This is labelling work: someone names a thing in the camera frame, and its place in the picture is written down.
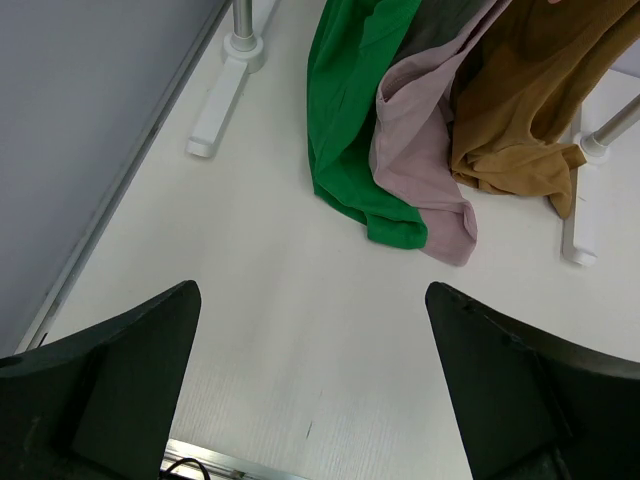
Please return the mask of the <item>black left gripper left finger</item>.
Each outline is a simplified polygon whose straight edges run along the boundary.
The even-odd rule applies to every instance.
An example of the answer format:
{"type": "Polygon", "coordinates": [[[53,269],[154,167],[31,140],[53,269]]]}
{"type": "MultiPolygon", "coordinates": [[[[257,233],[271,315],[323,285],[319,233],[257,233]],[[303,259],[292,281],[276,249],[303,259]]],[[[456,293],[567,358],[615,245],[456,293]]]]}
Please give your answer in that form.
{"type": "Polygon", "coordinates": [[[200,311],[188,280],[2,358],[2,478],[160,478],[200,311]]]}

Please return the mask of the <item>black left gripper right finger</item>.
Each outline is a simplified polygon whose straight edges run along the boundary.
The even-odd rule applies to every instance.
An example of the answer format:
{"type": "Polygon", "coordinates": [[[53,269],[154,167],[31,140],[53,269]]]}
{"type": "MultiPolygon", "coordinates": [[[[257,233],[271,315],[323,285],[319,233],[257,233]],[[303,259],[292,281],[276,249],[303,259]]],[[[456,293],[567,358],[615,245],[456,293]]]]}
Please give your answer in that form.
{"type": "Polygon", "coordinates": [[[442,282],[425,305],[473,478],[638,478],[638,363],[442,282]]]}

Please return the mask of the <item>pink tank top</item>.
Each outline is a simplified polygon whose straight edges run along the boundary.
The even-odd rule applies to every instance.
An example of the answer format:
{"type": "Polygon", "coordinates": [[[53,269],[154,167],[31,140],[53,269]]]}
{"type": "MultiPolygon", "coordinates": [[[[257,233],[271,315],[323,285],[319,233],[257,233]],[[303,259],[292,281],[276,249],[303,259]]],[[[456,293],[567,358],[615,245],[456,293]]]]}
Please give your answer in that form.
{"type": "Polygon", "coordinates": [[[465,265],[477,243],[472,205],[449,167],[458,68],[506,9],[505,1],[423,1],[381,79],[369,153],[375,183],[419,211],[423,252],[465,265]]]}

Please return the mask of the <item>brown tank top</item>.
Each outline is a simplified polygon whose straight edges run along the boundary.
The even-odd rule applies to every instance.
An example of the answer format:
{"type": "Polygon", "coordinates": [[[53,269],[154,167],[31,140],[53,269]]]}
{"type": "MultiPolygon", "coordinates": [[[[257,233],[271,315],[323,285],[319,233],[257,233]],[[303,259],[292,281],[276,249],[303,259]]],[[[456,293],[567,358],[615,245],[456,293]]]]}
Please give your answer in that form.
{"type": "Polygon", "coordinates": [[[458,70],[450,166],[492,194],[545,197],[561,218],[579,147],[559,139],[639,38],[636,1],[513,1],[458,70]]]}

